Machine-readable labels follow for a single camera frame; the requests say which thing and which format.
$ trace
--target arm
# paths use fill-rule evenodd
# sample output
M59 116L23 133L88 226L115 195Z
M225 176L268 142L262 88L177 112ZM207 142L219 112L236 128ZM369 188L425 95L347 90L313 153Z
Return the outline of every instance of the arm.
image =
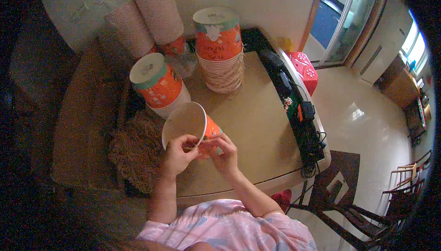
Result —
M257 189L237 167L237 148L225 134L212 136L202 142L203 145L217 146L223 150L222 155L210 151L214 165L223 177L230 183L240 201L247 210L255 217L263 217L266 214L280 212L284 214L280 206L269 196Z
M170 224L176 218L176 176L183 172L191 160L199 155L197 148L185 153L182 147L194 146L198 138L183 135L173 139L167 146L164 162L155 181L147 219Z

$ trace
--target glass door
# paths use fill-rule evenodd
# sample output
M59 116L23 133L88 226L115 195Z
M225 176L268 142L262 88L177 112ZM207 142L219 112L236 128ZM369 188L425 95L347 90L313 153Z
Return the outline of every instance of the glass door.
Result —
M343 64L366 24L374 1L346 1L337 29L319 63L320 66Z

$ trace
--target white air conditioner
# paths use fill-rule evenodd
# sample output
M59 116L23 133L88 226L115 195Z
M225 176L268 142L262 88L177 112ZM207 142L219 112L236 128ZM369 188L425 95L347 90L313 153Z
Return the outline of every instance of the white air conditioner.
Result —
M373 84L392 63L412 26L409 9L399 0L387 0L383 14L366 47L352 66Z

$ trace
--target hand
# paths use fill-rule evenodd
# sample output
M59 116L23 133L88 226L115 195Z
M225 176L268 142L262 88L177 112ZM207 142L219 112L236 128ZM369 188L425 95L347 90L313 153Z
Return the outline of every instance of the hand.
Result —
M217 146L223 150L223 154L217 155L212 148L208 149L214 166L223 176L230 177L239 172L237 167L237 147L226 134L212 135L210 139L202 141L201 145Z
M193 135L184 134L171 140L166 149L164 163L161 171L164 176L176 177L182 173L188 164L199 155L198 148L192 148L198 143L199 139Z

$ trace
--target yellow object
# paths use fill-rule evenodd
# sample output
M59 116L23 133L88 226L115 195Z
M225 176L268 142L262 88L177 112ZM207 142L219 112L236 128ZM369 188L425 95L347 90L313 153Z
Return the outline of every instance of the yellow object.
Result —
M290 38L279 37L279 38L277 38L277 42L279 43L279 46L285 52L289 52L294 49Z

